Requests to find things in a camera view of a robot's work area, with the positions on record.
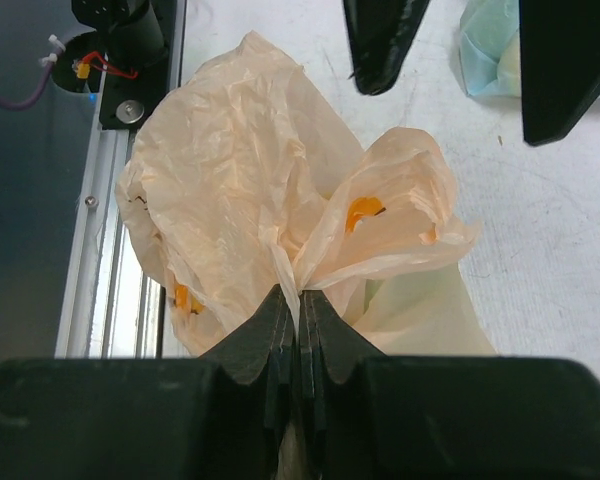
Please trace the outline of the translucent orange plastic bag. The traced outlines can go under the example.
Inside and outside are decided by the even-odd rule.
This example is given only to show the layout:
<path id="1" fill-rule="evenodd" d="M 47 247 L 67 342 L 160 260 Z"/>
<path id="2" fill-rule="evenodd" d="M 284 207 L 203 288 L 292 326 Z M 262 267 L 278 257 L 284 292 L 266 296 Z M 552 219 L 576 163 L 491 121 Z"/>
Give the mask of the translucent orange plastic bag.
<path id="1" fill-rule="evenodd" d="M 363 148 L 301 65 L 257 33 L 203 64 L 139 131 L 119 178 L 144 272 L 201 355 L 273 287 L 304 291 L 387 354 L 490 355 L 458 264 L 478 225 L 436 141 L 395 127 Z"/>

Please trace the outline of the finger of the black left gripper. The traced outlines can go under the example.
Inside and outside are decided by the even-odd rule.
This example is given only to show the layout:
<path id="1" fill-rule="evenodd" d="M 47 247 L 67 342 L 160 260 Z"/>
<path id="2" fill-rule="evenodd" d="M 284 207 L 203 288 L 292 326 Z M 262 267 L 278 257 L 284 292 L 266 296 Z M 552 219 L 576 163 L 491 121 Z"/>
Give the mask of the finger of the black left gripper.
<path id="1" fill-rule="evenodd" d="M 352 77 L 363 95 L 396 83 L 429 0 L 344 0 Z"/>
<path id="2" fill-rule="evenodd" d="M 565 138 L 600 96 L 600 1 L 519 3 L 523 137 Z"/>

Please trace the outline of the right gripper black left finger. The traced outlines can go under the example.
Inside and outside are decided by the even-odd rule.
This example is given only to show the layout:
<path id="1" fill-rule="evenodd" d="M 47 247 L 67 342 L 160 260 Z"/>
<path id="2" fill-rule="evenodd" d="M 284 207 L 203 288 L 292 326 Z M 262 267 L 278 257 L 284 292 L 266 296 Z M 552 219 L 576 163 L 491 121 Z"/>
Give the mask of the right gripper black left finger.
<path id="1" fill-rule="evenodd" d="M 271 479 L 289 419 L 282 290 L 198 358 L 0 364 L 0 479 Z"/>

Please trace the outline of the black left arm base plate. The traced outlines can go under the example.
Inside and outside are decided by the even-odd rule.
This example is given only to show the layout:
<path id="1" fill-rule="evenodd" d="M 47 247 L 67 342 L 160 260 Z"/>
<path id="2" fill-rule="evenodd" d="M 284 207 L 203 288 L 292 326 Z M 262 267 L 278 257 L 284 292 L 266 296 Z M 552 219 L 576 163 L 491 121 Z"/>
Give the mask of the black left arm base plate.
<path id="1" fill-rule="evenodd" d="M 94 44 L 80 53 L 76 77 L 101 78 L 99 123 L 104 130 L 140 128 L 171 89 L 182 1 L 73 1 L 76 20 Z"/>

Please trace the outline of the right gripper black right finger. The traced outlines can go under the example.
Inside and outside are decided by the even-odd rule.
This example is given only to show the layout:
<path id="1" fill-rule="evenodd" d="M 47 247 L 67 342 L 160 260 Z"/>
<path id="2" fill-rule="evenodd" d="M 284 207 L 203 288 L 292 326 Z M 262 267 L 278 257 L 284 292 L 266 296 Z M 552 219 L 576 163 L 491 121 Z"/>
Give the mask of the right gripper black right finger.
<path id="1" fill-rule="evenodd" d="M 390 356 L 300 298 L 303 433 L 320 479 L 600 479 L 600 382 L 557 358 Z"/>

